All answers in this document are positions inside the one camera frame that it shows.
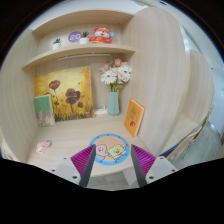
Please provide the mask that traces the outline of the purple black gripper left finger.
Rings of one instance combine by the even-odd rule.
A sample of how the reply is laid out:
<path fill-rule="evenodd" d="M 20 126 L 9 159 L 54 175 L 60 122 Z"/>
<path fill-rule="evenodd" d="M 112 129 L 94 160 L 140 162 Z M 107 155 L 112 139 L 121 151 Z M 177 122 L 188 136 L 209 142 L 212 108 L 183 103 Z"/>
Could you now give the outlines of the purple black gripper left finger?
<path fill-rule="evenodd" d="M 81 187 L 86 187 L 95 156 L 96 145 L 93 144 L 71 157 L 63 157 L 50 169 L 50 172 Z"/>

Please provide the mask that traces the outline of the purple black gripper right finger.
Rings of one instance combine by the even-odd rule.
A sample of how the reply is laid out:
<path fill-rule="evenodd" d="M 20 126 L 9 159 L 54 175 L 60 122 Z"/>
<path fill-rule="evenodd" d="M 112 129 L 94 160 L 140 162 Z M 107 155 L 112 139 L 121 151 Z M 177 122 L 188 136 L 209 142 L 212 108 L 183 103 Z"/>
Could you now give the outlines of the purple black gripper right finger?
<path fill-rule="evenodd" d="M 177 171 L 164 156 L 155 157 L 136 145 L 131 145 L 131 157 L 140 187 L 153 183 Z"/>

